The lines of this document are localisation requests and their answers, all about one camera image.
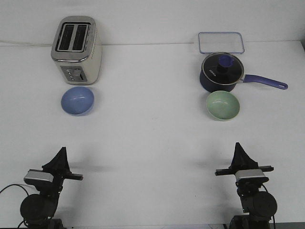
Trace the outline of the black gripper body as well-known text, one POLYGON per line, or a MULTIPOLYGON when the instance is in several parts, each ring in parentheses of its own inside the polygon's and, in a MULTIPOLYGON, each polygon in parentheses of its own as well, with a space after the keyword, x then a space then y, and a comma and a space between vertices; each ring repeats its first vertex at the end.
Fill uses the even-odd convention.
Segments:
MULTIPOLYGON (((228 175, 234 175, 239 170, 248 170, 248 169, 261 169, 263 173, 265 172, 272 172, 273 167, 272 166, 230 166, 227 169, 216 169, 215 175, 216 176, 228 176, 228 175)), ((264 183, 268 182, 269 178, 266 176, 266 178, 261 179, 246 179, 244 181, 235 182, 237 188, 260 188, 264 183)))
POLYGON ((48 167, 47 165, 42 166, 43 172, 47 172, 53 175, 52 183, 55 186, 62 186, 65 179, 70 180, 83 180, 82 174, 74 174, 70 171, 69 167, 48 167))

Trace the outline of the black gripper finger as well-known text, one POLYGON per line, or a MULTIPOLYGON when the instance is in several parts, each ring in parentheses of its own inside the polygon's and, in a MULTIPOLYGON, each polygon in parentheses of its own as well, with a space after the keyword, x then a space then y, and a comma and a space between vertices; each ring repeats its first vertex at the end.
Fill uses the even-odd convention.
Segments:
POLYGON ((237 166, 239 163, 239 143, 236 142, 235 143, 235 147, 234 147, 234 156, 231 162, 231 166, 237 166))
POLYGON ((240 143, 238 143, 238 150, 241 165, 258 165, 256 161, 254 161, 248 156, 248 154, 245 152, 240 143))
POLYGON ((64 157, 64 167, 69 168, 69 163, 68 163, 68 157, 67 157, 67 150, 66 147, 63 147, 63 157, 64 157))
POLYGON ((64 167, 65 166, 65 147, 62 147, 56 156, 45 167, 64 167))

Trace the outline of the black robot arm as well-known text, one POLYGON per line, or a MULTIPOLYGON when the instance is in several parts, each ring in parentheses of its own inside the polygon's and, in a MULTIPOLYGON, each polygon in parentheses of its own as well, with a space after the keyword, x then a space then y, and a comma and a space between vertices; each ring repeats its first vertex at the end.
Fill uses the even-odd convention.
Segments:
POLYGON ((61 219, 54 215, 58 207, 63 182, 66 179, 83 180, 83 175, 70 171, 67 150, 62 147, 56 156, 41 170, 30 169, 24 182, 39 192, 26 197, 20 206, 20 214, 29 229, 63 229, 61 219))
POLYGON ((265 172, 273 166, 259 166, 245 152, 240 143, 234 147, 234 156, 227 169, 217 169, 216 176, 234 175, 237 195, 240 198, 243 214, 235 215, 229 229, 269 229, 269 221, 275 221, 277 202, 268 192, 264 183, 269 181, 265 172))

